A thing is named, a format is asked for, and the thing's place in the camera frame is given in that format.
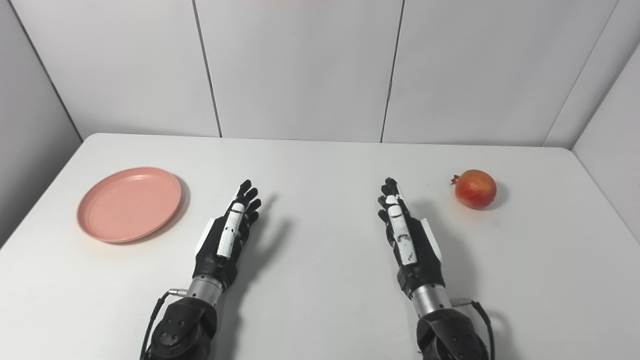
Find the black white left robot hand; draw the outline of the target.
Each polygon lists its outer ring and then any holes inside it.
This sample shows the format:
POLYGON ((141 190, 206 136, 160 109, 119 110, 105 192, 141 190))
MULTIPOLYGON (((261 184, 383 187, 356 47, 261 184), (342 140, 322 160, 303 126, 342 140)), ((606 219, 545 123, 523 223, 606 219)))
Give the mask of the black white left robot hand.
POLYGON ((222 291, 228 290, 238 275, 238 260, 259 219, 262 200, 259 191, 247 179, 238 187, 226 212, 211 221, 195 255, 192 278, 217 281, 222 291))

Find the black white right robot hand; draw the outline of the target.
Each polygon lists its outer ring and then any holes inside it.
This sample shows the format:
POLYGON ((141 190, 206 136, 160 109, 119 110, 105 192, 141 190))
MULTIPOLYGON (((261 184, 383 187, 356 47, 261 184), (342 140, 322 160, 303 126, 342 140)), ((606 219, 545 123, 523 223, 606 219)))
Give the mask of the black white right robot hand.
POLYGON ((412 216, 395 178, 381 186, 377 215, 398 265, 397 282, 408 298, 423 286, 446 286, 442 261, 422 221, 412 216))

